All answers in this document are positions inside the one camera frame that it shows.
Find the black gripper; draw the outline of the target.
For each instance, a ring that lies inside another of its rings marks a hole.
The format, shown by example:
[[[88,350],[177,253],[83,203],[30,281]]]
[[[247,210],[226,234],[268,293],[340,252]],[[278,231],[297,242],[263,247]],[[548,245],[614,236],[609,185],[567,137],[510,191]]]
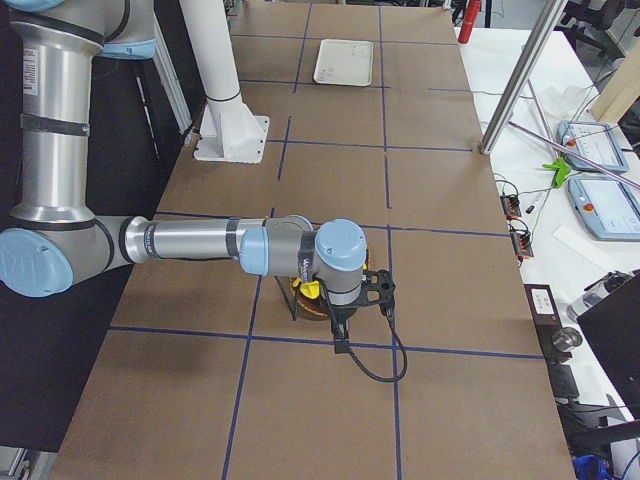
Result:
[[[349,305],[330,305],[333,317],[337,321],[347,321],[356,313],[356,308]]]

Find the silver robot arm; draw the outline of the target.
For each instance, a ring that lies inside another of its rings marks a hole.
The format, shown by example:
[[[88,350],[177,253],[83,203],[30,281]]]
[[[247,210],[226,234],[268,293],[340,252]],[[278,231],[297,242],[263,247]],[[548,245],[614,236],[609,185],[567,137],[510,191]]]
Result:
[[[1,281],[42,298],[116,268],[153,260],[236,261],[258,276],[316,282],[331,317],[371,303],[375,275],[356,223],[306,218],[150,220],[100,215],[87,190],[113,185],[111,147],[92,139],[98,58],[151,59],[150,1],[9,1],[23,47],[21,197],[1,234]]]

